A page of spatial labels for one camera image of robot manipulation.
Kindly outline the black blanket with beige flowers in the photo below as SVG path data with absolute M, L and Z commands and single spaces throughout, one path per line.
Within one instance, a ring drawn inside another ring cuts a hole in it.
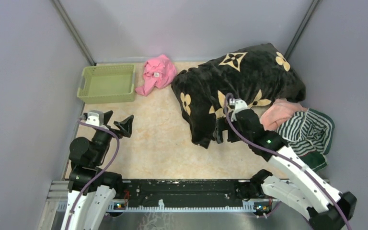
M 264 107 L 276 99 L 301 102 L 306 86 L 290 63 L 271 43 L 249 46 L 179 72 L 171 83 L 193 144 L 208 148 L 224 123 L 228 93 L 248 108 Z

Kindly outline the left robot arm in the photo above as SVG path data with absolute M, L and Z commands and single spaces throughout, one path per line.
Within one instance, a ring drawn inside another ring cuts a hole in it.
M 93 128 L 95 133 L 91 139 L 75 138 L 69 146 L 71 172 L 66 213 L 61 225 L 63 230 L 97 230 L 115 198 L 122 198 L 117 209 L 127 208 L 130 192 L 124 186 L 122 175 L 107 169 L 116 159 L 120 140 L 131 137 L 134 116 L 115 121 L 116 127 L 112 128 L 108 125 L 112 115 L 112 110 L 105 113 L 91 110 L 77 120 L 79 125 Z M 112 140 L 116 141 L 117 149 L 102 169 Z

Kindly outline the green white striped towel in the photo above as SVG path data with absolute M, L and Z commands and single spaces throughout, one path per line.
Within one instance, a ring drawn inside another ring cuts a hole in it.
M 296 112 L 276 132 L 302 161 L 318 172 L 328 165 L 326 155 L 331 149 L 334 128 L 328 115 L 310 108 Z

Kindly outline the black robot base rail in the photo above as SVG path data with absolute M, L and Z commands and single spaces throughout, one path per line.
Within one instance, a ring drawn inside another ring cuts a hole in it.
M 250 180 L 124 180 L 122 191 L 106 213 L 124 212 L 247 212 L 268 215 L 278 205 L 252 191 Z

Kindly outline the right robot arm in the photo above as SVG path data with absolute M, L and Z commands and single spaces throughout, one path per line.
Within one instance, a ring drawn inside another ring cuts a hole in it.
M 253 110 L 229 112 L 224 116 L 232 131 L 252 152 L 288 176 L 288 182 L 268 170 L 260 170 L 249 183 L 255 197 L 270 196 L 299 212 L 314 230 L 341 230 L 352 226 L 357 198 L 332 187 L 301 160 L 276 132 L 268 131 Z

